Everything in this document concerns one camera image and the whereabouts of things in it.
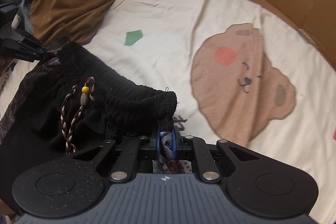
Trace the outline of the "black bear patchwork shorts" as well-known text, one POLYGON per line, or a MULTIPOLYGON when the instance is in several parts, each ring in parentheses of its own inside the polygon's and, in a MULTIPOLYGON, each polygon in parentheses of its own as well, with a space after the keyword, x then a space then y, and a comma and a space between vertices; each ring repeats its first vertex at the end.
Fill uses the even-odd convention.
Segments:
POLYGON ((1 120, 1 175, 113 140, 159 133, 154 171, 182 173, 173 158, 173 92, 137 85, 84 47, 69 43, 22 80, 1 120))

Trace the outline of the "blue denim jeans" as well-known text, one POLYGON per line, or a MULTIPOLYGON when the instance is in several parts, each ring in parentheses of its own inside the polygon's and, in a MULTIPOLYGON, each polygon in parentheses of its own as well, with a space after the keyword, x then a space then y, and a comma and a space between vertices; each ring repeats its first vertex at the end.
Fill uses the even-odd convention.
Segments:
POLYGON ((33 35, 34 34, 34 28, 31 23, 31 5, 33 4, 33 0, 22 0, 18 12, 17 12, 17 28, 21 30, 25 30, 25 32, 33 35))

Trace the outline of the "brown garment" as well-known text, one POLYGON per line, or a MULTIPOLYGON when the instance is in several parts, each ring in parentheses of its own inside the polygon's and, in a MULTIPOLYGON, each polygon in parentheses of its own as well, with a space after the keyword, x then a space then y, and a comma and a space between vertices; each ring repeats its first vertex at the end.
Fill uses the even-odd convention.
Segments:
POLYGON ((45 45, 62 38, 87 44, 115 0, 33 0, 31 23, 45 45))

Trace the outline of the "cream bear print bedsheet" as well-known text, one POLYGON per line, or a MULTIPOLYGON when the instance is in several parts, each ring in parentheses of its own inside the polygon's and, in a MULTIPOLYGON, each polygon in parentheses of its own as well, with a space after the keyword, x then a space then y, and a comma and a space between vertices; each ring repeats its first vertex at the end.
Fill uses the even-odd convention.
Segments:
MULTIPOLYGON (((89 43, 42 44, 56 57, 69 43, 137 85, 175 93, 182 135, 226 139, 310 174, 319 188, 310 216, 335 223, 335 70, 276 15, 248 0, 115 0, 89 43)), ((2 214, 18 213, 18 176, 1 175, 2 214)))

